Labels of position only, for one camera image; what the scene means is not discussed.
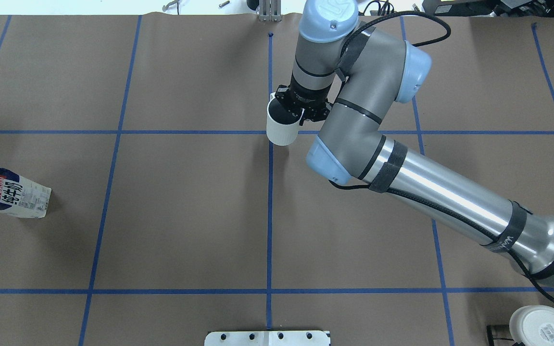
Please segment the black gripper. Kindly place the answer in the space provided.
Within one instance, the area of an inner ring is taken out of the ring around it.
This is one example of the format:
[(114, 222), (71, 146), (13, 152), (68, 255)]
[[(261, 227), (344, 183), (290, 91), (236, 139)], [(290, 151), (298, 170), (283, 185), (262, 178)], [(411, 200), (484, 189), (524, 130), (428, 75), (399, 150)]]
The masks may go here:
[(270, 118), (282, 125), (326, 120), (332, 107), (327, 99), (330, 87), (311, 90), (300, 85), (279, 85), (270, 101)]

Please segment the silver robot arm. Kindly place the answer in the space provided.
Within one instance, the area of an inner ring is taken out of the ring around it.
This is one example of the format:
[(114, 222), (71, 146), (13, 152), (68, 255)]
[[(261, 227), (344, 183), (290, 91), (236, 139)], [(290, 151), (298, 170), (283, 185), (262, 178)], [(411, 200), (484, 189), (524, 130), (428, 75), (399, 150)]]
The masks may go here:
[(431, 69), (421, 47), (451, 28), (423, 12), (360, 20), (354, 0), (308, 0), (288, 85), (271, 94), (266, 135), (288, 146), (321, 121), (306, 164), (343, 190), (390, 194), (511, 261), (537, 289), (554, 288), (554, 216), (537, 215), (411, 151), (379, 129), (394, 103), (413, 100)]

